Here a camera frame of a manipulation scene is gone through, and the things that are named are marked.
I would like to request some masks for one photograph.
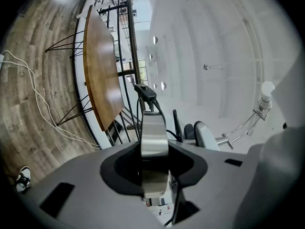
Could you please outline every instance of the ceiling light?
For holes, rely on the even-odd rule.
[[[162,90],[165,90],[166,89],[166,83],[161,82],[161,88],[162,88]]]
[[[153,36],[153,43],[156,44],[158,42],[158,37]]]

